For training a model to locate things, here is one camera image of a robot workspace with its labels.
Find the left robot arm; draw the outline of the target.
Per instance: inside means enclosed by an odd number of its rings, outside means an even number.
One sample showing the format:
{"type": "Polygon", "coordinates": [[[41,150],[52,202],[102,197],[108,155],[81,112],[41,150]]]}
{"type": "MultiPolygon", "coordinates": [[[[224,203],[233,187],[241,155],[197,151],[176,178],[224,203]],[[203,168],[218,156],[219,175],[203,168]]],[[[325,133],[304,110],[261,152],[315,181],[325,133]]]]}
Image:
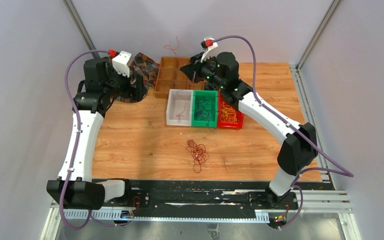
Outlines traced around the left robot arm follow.
{"type": "Polygon", "coordinates": [[[133,201],[129,179],[93,182],[92,164],[98,133],[117,97],[141,100],[145,95],[133,86],[133,58],[125,53],[84,62],[84,80],[72,99],[73,125],[63,166],[47,193],[65,209],[99,210],[105,202],[129,206],[133,201]]]}

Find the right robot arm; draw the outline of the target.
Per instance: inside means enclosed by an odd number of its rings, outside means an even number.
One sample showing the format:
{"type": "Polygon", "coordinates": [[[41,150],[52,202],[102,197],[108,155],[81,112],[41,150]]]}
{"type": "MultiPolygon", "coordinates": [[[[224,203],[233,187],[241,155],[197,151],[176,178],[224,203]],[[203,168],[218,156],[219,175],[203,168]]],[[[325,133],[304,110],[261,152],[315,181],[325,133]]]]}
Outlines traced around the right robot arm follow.
{"type": "Polygon", "coordinates": [[[269,184],[265,200],[271,208],[281,207],[300,171],[318,155],[315,127],[287,118],[263,100],[240,79],[239,63],[233,53],[222,52],[207,60],[201,57],[201,53],[191,57],[180,71],[193,83],[207,81],[214,85],[227,104],[259,123],[280,143],[279,170],[269,184]]]}

